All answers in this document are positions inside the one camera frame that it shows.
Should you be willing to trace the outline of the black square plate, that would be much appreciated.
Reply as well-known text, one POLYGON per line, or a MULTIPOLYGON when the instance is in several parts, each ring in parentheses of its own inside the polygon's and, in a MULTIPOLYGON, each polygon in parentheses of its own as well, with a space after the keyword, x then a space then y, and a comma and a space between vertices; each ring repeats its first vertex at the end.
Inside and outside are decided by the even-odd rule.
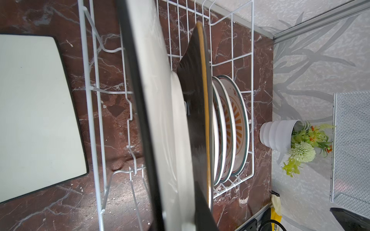
POLYGON ((214 137, 212 121, 212 76, 204 25, 197 21, 176 74, 187 104, 195 184, 195 224, 198 231, 216 231, 213 209, 214 137))

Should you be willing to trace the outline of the white mesh wall basket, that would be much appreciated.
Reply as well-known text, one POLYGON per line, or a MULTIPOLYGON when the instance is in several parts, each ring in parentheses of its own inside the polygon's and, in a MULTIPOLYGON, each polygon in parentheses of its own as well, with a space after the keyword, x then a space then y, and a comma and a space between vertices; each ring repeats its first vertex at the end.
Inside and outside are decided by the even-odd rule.
POLYGON ((370 217, 370 92, 333 96, 330 201, 370 217))

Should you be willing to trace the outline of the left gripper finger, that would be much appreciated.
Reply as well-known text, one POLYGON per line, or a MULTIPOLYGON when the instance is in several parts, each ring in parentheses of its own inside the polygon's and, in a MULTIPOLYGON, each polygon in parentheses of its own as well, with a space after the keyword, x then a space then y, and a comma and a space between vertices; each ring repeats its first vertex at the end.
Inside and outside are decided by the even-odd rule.
POLYGON ((145 96, 142 84, 142 71, 140 71, 139 54, 136 48, 134 36, 133 11, 129 9, 128 1, 116 1, 117 15, 120 29, 123 30, 123 48, 127 53, 130 79, 133 85, 135 107, 139 120, 139 128, 142 139, 143 153, 145 157, 145 166, 149 182, 150 200, 153 209, 153 223, 150 231, 164 231, 165 223, 162 216, 162 204, 160 194, 160 184, 157 175, 156 161, 154 157, 154 147, 151 138, 148 112, 146 110, 145 96))

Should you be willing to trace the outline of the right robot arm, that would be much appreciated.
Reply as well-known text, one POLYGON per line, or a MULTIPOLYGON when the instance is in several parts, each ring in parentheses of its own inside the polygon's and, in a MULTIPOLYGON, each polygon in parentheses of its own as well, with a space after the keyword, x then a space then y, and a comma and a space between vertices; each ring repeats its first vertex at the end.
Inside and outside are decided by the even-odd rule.
POLYGON ((330 212, 345 231, 370 231, 370 219, 343 208, 331 208, 330 212))

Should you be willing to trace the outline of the aluminium frame rail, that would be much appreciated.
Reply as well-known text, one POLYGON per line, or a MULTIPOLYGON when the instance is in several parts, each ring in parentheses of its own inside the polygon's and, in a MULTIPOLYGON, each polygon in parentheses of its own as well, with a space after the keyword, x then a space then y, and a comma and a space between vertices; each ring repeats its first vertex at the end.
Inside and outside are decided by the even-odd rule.
POLYGON ((347 2, 298 25, 295 25, 292 28, 275 34, 273 36, 274 44, 284 42, 317 28, 328 26, 342 19, 358 15, 369 9, 370 1, 368 0, 355 0, 347 2))

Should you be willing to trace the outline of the potted artificial plant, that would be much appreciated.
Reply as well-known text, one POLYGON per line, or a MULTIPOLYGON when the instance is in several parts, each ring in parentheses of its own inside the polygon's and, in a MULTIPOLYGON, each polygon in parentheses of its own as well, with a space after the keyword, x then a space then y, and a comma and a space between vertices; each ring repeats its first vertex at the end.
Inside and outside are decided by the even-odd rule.
POLYGON ((282 170, 293 178, 300 174, 302 164, 315 159, 317 149, 325 157, 333 151, 326 131, 334 129, 332 124, 312 125, 307 120, 276 120, 262 125, 259 139, 266 147, 289 155, 282 170))

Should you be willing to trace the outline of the white square plate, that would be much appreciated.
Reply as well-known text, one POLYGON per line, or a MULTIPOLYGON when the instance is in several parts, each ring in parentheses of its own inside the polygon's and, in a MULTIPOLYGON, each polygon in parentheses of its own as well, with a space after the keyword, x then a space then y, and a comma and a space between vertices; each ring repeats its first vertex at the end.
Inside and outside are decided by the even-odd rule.
POLYGON ((57 40, 1 34, 1 203, 88 172, 57 40))
POLYGON ((143 90, 160 184, 164 231, 194 231, 194 183, 181 164, 191 162, 190 144, 180 90, 172 72, 156 5, 128 1, 142 71, 143 90))

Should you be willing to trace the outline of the round white plate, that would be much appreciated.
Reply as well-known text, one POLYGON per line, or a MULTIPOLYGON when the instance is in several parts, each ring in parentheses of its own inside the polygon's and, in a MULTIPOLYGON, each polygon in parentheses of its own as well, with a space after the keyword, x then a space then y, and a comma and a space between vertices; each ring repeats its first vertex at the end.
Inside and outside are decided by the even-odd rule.
POLYGON ((217 182, 217 171, 219 162, 219 137, 218 137, 218 123, 215 111, 215 106, 213 105, 213 134, 214 134, 214 185, 217 182))
POLYGON ((214 185, 220 183, 226 166, 226 153, 227 153, 227 138, 226 138, 226 124, 225 124, 225 113, 224 107, 222 105, 221 98, 219 96, 218 90, 214 83, 212 83, 213 87, 213 101, 214 101, 214 109, 217 119, 217 126, 218 126, 218 144, 219 144, 219 152, 218 152, 218 162, 217 162, 217 169, 216 169, 216 177, 214 180, 214 185))
POLYGON ((247 108, 242 94, 232 78, 226 75, 219 75, 217 78, 223 84, 231 105, 231 115, 234 117, 235 131, 233 143, 235 153, 233 168, 230 176, 240 174, 246 164, 250 146, 250 128, 248 122, 247 108))
POLYGON ((220 183, 225 183, 232 174, 235 156, 236 156, 236 131, 235 131, 235 118, 232 108, 232 104, 227 93, 227 90, 221 80, 216 77, 212 77, 213 83, 217 89, 221 106, 225 116, 225 128, 226 128, 226 159, 224 164, 224 171, 221 175, 220 183))

